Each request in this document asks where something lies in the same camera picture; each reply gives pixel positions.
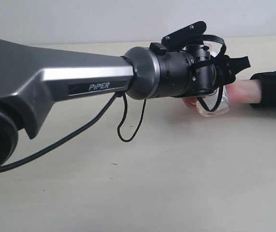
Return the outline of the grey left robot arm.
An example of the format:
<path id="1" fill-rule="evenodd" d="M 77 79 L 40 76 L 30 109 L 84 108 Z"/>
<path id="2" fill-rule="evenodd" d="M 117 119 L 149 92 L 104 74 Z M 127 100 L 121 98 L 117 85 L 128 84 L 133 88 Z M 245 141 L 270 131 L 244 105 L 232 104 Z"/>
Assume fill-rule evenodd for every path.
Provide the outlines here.
<path id="1" fill-rule="evenodd" d="M 123 56 L 65 51 L 0 39 L 0 173 L 29 163 L 88 129 L 118 97 L 146 101 L 196 97 L 215 112 L 224 87 L 250 67 L 248 57 L 225 54 L 224 41 L 197 35 L 178 45 L 151 43 Z M 18 131 L 37 136 L 56 102 L 111 93 L 98 115 L 75 132 L 22 160 L 7 164 Z"/>

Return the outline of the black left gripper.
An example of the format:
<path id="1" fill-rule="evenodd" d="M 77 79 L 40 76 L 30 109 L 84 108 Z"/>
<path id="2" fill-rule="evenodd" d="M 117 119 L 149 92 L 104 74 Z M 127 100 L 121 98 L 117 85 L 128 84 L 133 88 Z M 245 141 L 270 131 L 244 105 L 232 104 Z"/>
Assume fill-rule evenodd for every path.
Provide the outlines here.
<path id="1" fill-rule="evenodd" d="M 219 61 L 203 43 L 187 45 L 184 52 L 191 55 L 189 83 L 183 96 L 207 96 L 221 86 L 233 83 L 236 75 L 251 67 L 248 56 L 231 58 L 224 55 Z"/>

